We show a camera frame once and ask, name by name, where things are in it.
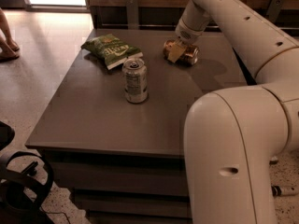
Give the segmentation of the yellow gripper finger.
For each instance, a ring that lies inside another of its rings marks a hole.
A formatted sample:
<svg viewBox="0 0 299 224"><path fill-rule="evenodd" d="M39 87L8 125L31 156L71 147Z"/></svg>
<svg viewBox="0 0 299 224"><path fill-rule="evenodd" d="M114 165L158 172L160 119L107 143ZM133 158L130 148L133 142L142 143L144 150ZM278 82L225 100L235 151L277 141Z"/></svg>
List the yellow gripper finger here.
<svg viewBox="0 0 299 224"><path fill-rule="evenodd" d="M170 62L175 63L180 58L180 56L185 52L185 50L186 50L186 46L182 42L175 41L170 47L167 59Z"/></svg>

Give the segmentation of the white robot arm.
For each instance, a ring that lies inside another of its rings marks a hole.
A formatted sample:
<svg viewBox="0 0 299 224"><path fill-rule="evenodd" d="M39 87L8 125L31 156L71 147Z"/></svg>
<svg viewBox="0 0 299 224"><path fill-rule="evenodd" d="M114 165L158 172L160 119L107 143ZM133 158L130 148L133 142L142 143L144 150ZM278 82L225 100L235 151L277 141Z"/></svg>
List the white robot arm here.
<svg viewBox="0 0 299 224"><path fill-rule="evenodd" d="M176 34L216 22L255 80L190 108L184 160L193 224L278 224L270 160L298 147L298 42L239 0L190 0Z"/></svg>

